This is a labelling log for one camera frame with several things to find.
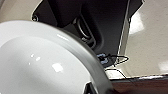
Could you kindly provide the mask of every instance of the black cable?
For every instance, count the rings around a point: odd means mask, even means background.
[[[127,77],[118,69],[105,69],[105,71],[107,71],[107,70],[116,70],[116,71],[120,72],[120,74],[122,76],[124,76],[125,79],[127,79]],[[136,86],[136,84],[134,82],[132,82],[130,79],[127,79],[127,80],[129,80],[134,86]]]
[[[119,59],[117,59],[118,62],[116,63],[112,57],[123,57],[123,58],[125,58],[125,60],[119,61]],[[126,61],[129,60],[129,58],[126,57],[126,56],[118,56],[118,55],[111,55],[111,54],[108,54],[107,56],[100,56],[100,57],[98,57],[98,58],[99,58],[100,61],[105,60],[105,58],[109,58],[109,59],[112,61],[114,67],[115,67],[117,64],[121,64],[121,63],[124,63],[124,62],[126,62]]]

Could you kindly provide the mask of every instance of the white ceramic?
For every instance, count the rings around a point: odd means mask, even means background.
[[[90,74],[99,94],[112,88],[90,48],[60,29],[5,22],[0,47],[0,94],[83,94]]]

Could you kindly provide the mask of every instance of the floor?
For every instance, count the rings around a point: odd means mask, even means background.
[[[42,0],[5,0],[0,10],[0,22],[31,20],[31,14]],[[127,77],[168,73],[168,1],[145,0],[132,17],[126,56],[130,60],[117,65]],[[115,70],[109,78],[123,78]]]

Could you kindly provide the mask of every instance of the electrical cord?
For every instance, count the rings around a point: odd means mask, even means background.
[[[117,58],[117,61],[118,61],[118,62],[115,62],[112,57],[123,57],[123,58],[125,58],[125,60],[120,61],[120,60]],[[107,56],[100,56],[100,57],[98,57],[98,58],[99,58],[100,61],[104,61],[105,58],[109,58],[109,59],[112,61],[114,67],[115,67],[117,64],[121,64],[121,63],[124,63],[124,62],[126,62],[126,61],[129,60],[129,58],[126,57],[126,56],[118,56],[118,55],[111,55],[111,54],[108,54]]]
[[[120,70],[118,70],[118,69],[105,69],[105,71],[108,71],[108,70],[118,71],[125,79],[129,80],[134,86],[136,86],[136,84],[133,81],[131,81],[130,79],[128,79]]]

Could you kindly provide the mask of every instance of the white bowl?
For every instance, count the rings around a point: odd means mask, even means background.
[[[60,29],[5,22],[0,47],[0,94],[83,94],[90,74],[98,93],[112,87],[90,48]]]

